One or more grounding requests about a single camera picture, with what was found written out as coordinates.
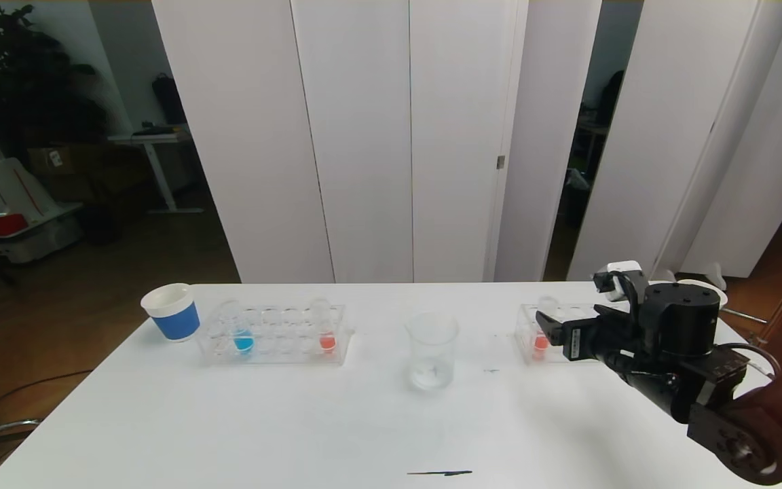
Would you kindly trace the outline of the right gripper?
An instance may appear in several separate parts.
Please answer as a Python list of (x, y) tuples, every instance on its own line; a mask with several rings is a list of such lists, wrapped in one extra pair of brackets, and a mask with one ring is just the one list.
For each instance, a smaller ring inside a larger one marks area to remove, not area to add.
[(571, 320), (564, 325), (537, 310), (535, 321), (551, 346), (563, 346), (568, 360), (599, 360), (606, 367), (629, 367), (632, 359), (622, 353), (635, 350), (635, 325), (629, 312), (608, 304), (595, 304), (593, 309), (598, 314), (595, 318)]

